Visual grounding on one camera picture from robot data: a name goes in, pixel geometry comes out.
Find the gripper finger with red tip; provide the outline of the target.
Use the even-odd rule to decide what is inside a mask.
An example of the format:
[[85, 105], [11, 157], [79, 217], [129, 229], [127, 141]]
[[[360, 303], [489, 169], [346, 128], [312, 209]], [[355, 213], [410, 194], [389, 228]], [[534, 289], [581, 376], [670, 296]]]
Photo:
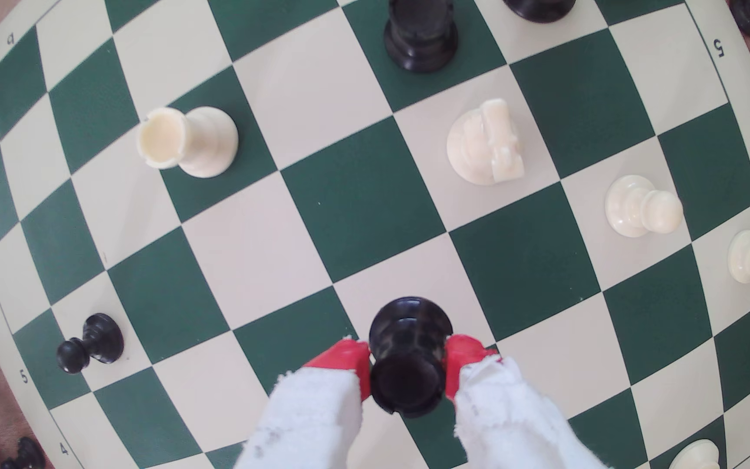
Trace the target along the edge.
[[454, 434], [472, 468], [607, 468], [564, 414], [523, 376], [513, 357], [473, 336], [445, 344], [445, 394]]
[[367, 342], [341, 339], [281, 376], [235, 468], [346, 468], [370, 366]]

